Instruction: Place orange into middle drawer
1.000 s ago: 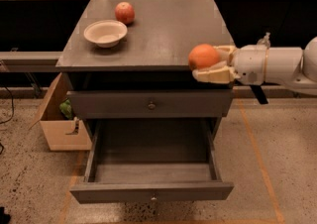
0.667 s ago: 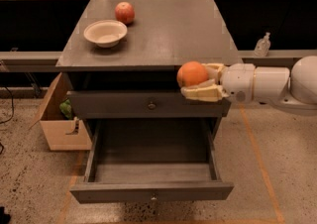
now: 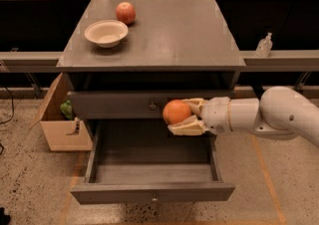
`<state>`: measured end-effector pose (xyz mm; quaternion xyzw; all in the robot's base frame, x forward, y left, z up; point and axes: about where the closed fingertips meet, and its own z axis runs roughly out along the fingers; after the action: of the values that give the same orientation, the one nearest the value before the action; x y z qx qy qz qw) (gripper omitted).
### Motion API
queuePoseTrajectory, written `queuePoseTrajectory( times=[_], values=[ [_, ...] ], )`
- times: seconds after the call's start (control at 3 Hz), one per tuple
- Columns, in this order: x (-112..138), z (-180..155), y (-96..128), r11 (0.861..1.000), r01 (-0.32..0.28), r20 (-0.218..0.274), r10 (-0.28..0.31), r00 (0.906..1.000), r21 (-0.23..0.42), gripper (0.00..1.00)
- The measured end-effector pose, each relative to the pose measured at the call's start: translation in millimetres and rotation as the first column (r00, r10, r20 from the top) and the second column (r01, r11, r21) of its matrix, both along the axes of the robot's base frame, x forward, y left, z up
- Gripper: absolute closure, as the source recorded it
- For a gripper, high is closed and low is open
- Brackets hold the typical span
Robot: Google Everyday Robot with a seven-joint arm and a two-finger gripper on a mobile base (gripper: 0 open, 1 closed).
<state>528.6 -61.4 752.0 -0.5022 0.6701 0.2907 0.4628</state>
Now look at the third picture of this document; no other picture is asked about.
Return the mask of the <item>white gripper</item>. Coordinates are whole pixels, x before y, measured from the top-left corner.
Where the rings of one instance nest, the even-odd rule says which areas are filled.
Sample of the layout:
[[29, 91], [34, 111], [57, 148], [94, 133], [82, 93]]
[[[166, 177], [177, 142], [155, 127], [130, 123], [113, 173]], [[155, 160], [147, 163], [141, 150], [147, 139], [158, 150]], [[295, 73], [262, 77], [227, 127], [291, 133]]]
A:
[[173, 135], [197, 136], [206, 133], [208, 130], [213, 134], [230, 132], [228, 108], [230, 98], [213, 98], [209, 101], [203, 98], [183, 100], [189, 105], [191, 111], [200, 115], [192, 115], [182, 122], [170, 124], [167, 128]]

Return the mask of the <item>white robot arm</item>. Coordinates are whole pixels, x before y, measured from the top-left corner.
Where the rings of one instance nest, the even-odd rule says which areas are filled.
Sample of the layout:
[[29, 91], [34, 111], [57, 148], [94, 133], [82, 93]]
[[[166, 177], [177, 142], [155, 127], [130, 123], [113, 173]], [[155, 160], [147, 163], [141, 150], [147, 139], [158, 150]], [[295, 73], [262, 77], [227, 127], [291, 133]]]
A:
[[287, 87], [272, 87], [260, 99], [229, 97], [183, 100], [192, 115], [171, 123], [174, 135], [214, 135], [246, 130], [270, 139], [287, 140], [298, 135], [319, 146], [319, 108]]

